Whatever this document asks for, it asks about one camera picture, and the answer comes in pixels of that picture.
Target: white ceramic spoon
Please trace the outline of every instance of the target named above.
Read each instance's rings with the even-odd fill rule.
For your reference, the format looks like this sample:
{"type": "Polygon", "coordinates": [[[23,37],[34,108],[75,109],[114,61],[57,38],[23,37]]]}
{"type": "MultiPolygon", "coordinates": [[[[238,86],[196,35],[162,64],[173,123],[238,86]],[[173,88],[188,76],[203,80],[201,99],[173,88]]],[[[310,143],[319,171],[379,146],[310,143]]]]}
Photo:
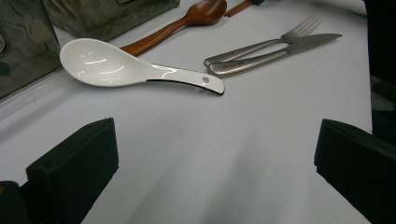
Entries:
{"type": "Polygon", "coordinates": [[[60,58],[72,77],[93,86],[117,87],[146,81],[171,81],[218,95],[224,93],[224,83],[217,77],[147,63],[95,39],[81,38],[68,42],[62,47],[60,58]]]}

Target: wooden spoon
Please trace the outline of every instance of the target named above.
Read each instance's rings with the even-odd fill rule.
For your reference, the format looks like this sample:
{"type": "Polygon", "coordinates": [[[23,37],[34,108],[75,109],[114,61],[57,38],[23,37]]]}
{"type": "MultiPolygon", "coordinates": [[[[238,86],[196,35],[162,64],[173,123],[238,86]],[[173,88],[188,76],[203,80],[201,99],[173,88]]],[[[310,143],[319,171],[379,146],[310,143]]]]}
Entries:
{"type": "Polygon", "coordinates": [[[191,6],[183,18],[170,23],[154,34],[146,36],[130,45],[124,46],[121,49],[137,57],[159,45],[167,37],[187,25],[206,25],[217,23],[223,17],[226,9],[227,2],[225,0],[200,1],[191,6]]]}

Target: knife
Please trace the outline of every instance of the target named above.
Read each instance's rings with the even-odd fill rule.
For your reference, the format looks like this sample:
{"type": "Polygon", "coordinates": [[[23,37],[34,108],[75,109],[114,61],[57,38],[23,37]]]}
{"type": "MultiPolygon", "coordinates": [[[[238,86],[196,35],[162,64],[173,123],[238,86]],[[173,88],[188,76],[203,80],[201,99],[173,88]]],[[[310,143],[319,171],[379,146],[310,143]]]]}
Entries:
{"type": "Polygon", "coordinates": [[[329,43],[340,36],[342,35],[321,34],[295,38],[291,41],[291,44],[288,47],[274,51],[272,53],[244,60],[236,60],[225,63],[212,63],[209,65],[209,72],[217,77],[231,77],[258,66],[263,66],[265,64],[287,58],[291,55],[309,49],[314,49],[323,44],[329,43]]]}

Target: white table surface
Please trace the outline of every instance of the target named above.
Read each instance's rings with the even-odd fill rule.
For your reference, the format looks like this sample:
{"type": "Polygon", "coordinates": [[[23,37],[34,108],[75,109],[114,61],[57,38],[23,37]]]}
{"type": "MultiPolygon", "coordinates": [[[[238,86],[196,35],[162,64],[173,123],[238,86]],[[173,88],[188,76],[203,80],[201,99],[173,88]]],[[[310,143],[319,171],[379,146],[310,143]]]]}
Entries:
{"type": "MultiPolygon", "coordinates": [[[[135,42],[195,2],[110,43],[135,42]]],[[[221,97],[176,83],[98,88],[64,70],[47,77],[0,104],[0,180],[22,185],[25,168],[70,134],[114,118],[120,169],[84,223],[368,223],[314,165],[323,119],[372,129],[361,0],[267,0],[139,58],[205,73],[205,58],[279,37],[310,15],[323,20],[314,34],[343,36],[224,78],[221,97]]],[[[57,34],[61,45],[72,39],[57,34]]]]}

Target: fork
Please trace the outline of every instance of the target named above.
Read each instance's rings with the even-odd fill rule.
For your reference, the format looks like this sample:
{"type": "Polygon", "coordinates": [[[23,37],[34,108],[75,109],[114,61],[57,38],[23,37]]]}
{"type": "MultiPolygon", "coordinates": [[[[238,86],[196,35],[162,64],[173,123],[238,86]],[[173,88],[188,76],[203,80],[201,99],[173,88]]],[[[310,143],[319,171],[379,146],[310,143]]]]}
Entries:
{"type": "Polygon", "coordinates": [[[321,20],[315,16],[310,16],[300,22],[296,27],[283,34],[279,39],[267,40],[258,44],[250,45],[241,49],[235,49],[220,55],[205,59],[204,64],[209,66],[211,63],[228,62],[253,53],[259,49],[264,49],[276,44],[290,44],[291,40],[297,37],[310,35],[320,25],[321,20]]]}

